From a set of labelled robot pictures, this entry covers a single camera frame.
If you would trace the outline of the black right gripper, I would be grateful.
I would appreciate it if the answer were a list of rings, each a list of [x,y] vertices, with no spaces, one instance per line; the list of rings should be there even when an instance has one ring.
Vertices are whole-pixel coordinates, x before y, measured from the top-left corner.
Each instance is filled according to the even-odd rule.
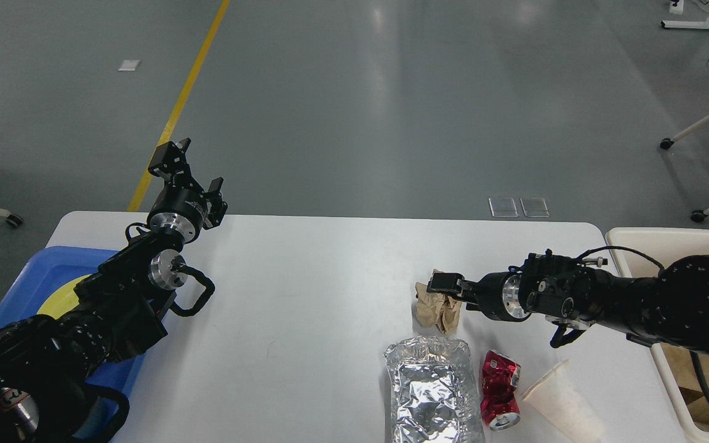
[[[458,273],[437,272],[431,274],[426,292],[436,295],[441,314],[460,314],[462,311],[481,312],[487,319],[505,322],[523,322],[530,313],[519,300],[521,276],[512,273],[487,274],[471,284]],[[472,292],[474,301],[467,302],[451,295]]]

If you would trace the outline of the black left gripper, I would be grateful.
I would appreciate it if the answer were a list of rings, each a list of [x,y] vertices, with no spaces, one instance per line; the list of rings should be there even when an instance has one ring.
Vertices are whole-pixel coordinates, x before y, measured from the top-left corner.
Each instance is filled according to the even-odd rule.
[[[222,196],[222,177],[213,179],[204,191],[192,176],[186,158],[190,145],[190,138],[165,142],[155,148],[147,166],[147,173],[169,186],[160,192],[151,208],[147,227],[177,236],[182,244],[196,241],[203,230],[219,227],[228,210]]]

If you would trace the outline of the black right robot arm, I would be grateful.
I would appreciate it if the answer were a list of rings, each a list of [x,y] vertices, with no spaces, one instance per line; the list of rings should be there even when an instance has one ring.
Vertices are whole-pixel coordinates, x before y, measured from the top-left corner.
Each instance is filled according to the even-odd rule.
[[[701,355],[709,355],[709,255],[690,255],[658,268],[654,277],[619,277],[603,269],[594,250],[569,257],[531,253],[520,266],[468,281],[435,273],[426,289],[464,302],[488,319],[523,322],[544,315],[556,330],[552,348],[573,343],[594,324],[644,346],[669,344],[689,351],[709,403]]]

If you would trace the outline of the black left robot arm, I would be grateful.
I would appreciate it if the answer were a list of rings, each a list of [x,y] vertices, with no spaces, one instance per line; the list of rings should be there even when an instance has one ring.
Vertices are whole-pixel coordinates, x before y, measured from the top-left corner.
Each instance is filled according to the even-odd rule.
[[[181,252],[222,223],[224,180],[204,189],[186,159],[189,146],[183,138],[155,149],[147,171],[164,188],[127,246],[75,285],[74,308],[0,328],[0,442],[112,440],[129,398],[90,377],[145,354],[166,337],[167,313],[192,317],[214,294],[213,281]]]

